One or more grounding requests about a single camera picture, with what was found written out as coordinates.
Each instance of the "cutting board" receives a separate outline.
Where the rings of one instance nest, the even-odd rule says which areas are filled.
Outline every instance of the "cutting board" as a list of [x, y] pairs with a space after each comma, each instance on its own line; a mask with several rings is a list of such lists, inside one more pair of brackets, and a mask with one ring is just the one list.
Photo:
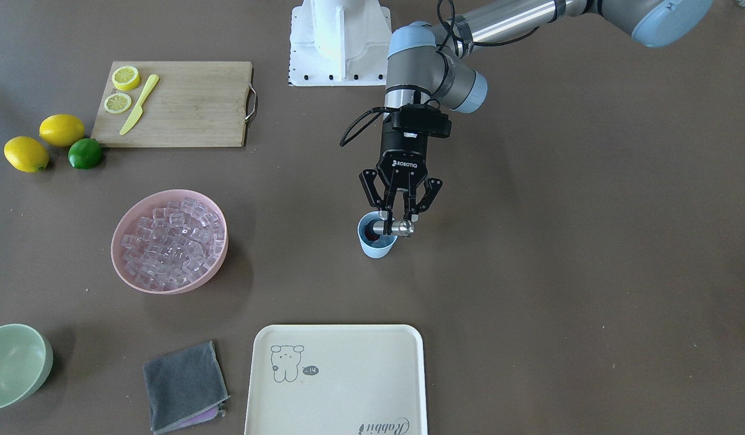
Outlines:
[[[112, 83], [115, 69], [125, 65], [137, 67], [141, 77], [131, 91], [119, 91]], [[113, 62], [91, 138], [121, 148], [243, 146], [252, 72], [251, 62]], [[131, 109], [113, 115], [104, 110], [104, 100], [123, 92], [135, 105], [149, 74], [160, 81], [140, 120], [120, 135]]]

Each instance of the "table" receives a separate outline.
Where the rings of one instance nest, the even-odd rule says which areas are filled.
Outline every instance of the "table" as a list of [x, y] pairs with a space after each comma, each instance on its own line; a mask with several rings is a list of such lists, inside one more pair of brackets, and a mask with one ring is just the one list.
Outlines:
[[[490, 85], [432, 140], [445, 182], [381, 260], [355, 225], [383, 88], [290, 88], [298, 2], [0, 2], [0, 324], [56, 363], [0, 434], [148, 433], [145, 361], [214, 340], [242, 433], [251, 345], [269, 324], [410, 324], [430, 433], [745, 433], [745, 8], [715, 0], [659, 50], [599, 16], [469, 59]], [[461, 0], [459, 11], [483, 2]], [[383, 2], [394, 27], [435, 2]], [[72, 113], [88, 133], [113, 60], [247, 60], [259, 113], [243, 149], [65, 151], [19, 173], [2, 146]], [[189, 294], [126, 286], [109, 258], [135, 202], [188, 188], [228, 217], [218, 275]]]

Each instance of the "lime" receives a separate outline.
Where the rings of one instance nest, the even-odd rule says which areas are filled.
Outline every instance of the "lime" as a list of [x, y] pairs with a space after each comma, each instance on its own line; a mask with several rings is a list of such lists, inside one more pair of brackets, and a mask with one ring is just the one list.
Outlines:
[[52, 146], [70, 146], [85, 137], [85, 124], [73, 115], [53, 115], [42, 121], [39, 135]]
[[128, 110], [131, 104], [131, 97], [129, 94], [112, 94], [104, 100], [104, 110], [109, 113], [123, 113]]
[[141, 83], [141, 77], [138, 76], [138, 69], [135, 69], [135, 66], [121, 66], [112, 73], [112, 83], [121, 91], [130, 91]]
[[38, 172], [47, 167], [50, 154], [35, 138], [18, 136], [4, 145], [4, 156], [16, 170]]
[[69, 149], [69, 163], [79, 170], [89, 170], [98, 165], [101, 156], [101, 146], [97, 140], [78, 140]]

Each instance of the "yellow knife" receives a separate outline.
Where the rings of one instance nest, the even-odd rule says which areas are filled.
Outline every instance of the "yellow knife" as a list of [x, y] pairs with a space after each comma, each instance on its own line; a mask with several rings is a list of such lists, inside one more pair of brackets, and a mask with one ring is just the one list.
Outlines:
[[148, 79], [146, 79], [146, 84], [144, 85], [144, 89], [141, 91], [141, 95], [138, 96], [138, 101], [133, 105], [133, 110], [131, 110], [131, 114], [128, 115], [126, 124], [120, 129], [120, 135], [129, 132], [138, 122], [138, 119], [141, 118], [142, 113], [144, 113], [144, 109], [141, 108], [141, 106], [146, 101], [146, 97], [149, 96], [149, 93], [152, 92], [152, 89], [155, 88], [155, 85], [157, 85], [157, 80], [160, 80], [160, 77], [158, 77], [157, 74], [152, 74]]

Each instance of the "robotiq logo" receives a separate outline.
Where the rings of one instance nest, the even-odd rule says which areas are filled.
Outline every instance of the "robotiq logo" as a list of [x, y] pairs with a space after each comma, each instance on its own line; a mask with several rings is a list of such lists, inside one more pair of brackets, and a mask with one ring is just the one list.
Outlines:
[[408, 168], [418, 169], [418, 163], [400, 162], [399, 160], [394, 160], [394, 165], [392, 166], [407, 166]]

